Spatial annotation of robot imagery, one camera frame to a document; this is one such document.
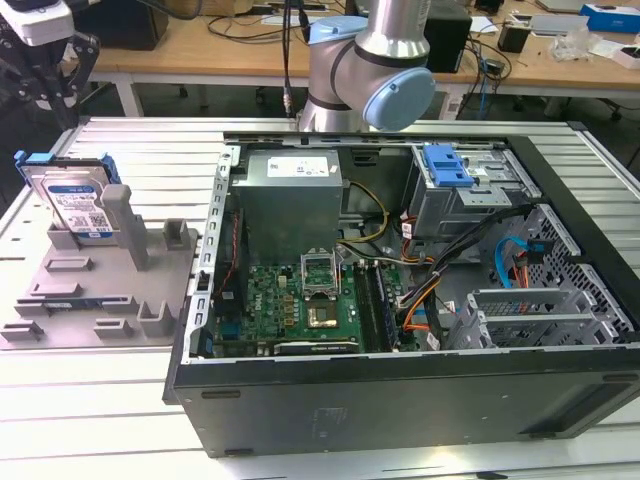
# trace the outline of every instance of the white table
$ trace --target white table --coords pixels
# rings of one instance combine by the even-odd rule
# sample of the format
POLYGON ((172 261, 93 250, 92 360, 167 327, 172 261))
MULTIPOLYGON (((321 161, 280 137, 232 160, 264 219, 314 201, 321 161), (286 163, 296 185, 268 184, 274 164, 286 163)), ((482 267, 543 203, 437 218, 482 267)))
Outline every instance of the white table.
MULTIPOLYGON (((134 211, 148 225, 183 216, 201 229, 220 132, 250 131, 257 122, 263 131, 292 128, 284 120, 95 118, 63 136, 53 152, 108 150, 132 187, 134 211)), ((607 185, 622 185, 617 201, 640 201, 625 190, 637 184, 619 164, 564 124, 421 122, 412 128, 528 135, 574 192, 588 194, 594 211, 615 205, 615 198, 598 196, 607 185), (601 168, 610 175, 591 178, 596 186, 580 176, 601 168)), ((621 212, 618 220, 629 223, 633 213, 621 212)), ((13 301, 48 247, 48 219, 25 189, 0 221, 3 320, 15 315, 13 301)), ((630 252, 640 248, 633 235, 617 238, 626 238, 630 252)), ((475 472, 484 471, 509 478, 640 477, 639 400, 573 440, 211 460, 181 407, 162 403, 168 361, 169 347, 0 353, 0 478, 477 478, 475 472)))

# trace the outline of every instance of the table leg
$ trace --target table leg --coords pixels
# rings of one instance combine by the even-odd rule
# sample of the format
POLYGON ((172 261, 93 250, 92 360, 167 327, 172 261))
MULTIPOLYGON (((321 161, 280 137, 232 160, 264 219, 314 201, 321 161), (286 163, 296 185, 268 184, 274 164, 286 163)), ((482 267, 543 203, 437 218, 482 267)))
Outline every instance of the table leg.
POLYGON ((567 99, 565 97, 547 97, 544 116, 548 118, 558 118, 566 103, 567 99))
POLYGON ((135 85, 126 80, 117 80, 115 84, 125 116, 144 117, 144 111, 142 110, 140 97, 138 97, 135 85))
POLYGON ((209 95, 206 85, 198 85, 198 106, 201 109, 209 108, 209 95))
POLYGON ((455 85, 448 88, 444 94, 444 101, 440 109, 440 120, 455 120, 462 105, 462 99, 467 91, 466 85, 455 85))

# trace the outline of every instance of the motherboard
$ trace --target motherboard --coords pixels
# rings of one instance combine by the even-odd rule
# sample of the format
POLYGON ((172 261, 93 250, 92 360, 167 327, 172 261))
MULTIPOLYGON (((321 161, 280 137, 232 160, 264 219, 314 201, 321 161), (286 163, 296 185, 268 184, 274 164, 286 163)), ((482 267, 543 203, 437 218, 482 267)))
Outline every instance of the motherboard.
POLYGON ((395 266, 325 262, 252 266, 247 307, 222 318, 215 343, 235 354, 391 351, 396 298, 403 293, 395 266))

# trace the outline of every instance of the floor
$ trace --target floor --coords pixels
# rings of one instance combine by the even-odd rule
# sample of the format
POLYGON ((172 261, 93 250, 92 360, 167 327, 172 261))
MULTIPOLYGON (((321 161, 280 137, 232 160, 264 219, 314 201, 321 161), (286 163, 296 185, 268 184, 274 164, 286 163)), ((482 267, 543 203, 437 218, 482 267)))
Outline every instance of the floor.
MULTIPOLYGON (((143 108, 147 116, 171 117, 265 117, 284 116, 281 103, 282 91, 279 88, 264 90, 264 103, 255 101, 253 87, 207 87, 210 105, 200 109, 196 87, 188 86, 189 96, 181 98, 177 86, 138 85, 143 108)), ((304 90, 294 91, 296 108, 304 105, 304 90)), ((514 108, 514 97, 496 96, 487 120, 509 121, 549 121, 545 117, 545 101, 537 97, 524 97, 514 108)), ((623 164, 628 164, 631 156, 640 146, 640 104, 625 102, 627 109, 620 110, 622 118, 611 120, 611 110, 603 102, 594 99, 572 99, 566 104, 561 119, 580 121, 607 147, 623 164)), ((438 117, 442 96, 434 99, 423 118, 438 117)), ((475 120, 478 117, 479 98, 472 98, 461 118, 475 120)), ((5 108, 6 101, 0 98, 0 152, 5 160, 0 162, 0 214, 17 195, 23 185, 20 175, 11 160, 14 152, 23 149, 27 152, 48 151, 60 135, 51 114, 37 109, 34 105, 21 105, 18 108, 5 108)), ((122 108, 114 88, 105 89, 100 95, 82 105, 83 115, 121 116, 122 108)), ((640 158, 634 162, 632 172, 640 177, 640 158)))

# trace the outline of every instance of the ram slot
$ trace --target ram slot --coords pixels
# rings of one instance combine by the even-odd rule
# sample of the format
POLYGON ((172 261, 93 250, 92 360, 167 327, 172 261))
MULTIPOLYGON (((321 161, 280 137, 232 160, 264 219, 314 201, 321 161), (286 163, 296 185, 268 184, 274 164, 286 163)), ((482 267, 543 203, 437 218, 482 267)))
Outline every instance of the ram slot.
POLYGON ((380 350, 390 352, 396 344, 396 329, 380 266, 369 267, 367 276, 369 279, 369 292, 373 298, 371 305, 375 312, 380 350))
POLYGON ((362 330, 362 344, 365 352, 379 352, 380 342, 373 311, 373 299, 370 296, 367 270, 359 265, 353 267, 353 281, 355 285, 356 301, 360 315, 360 329, 362 330))

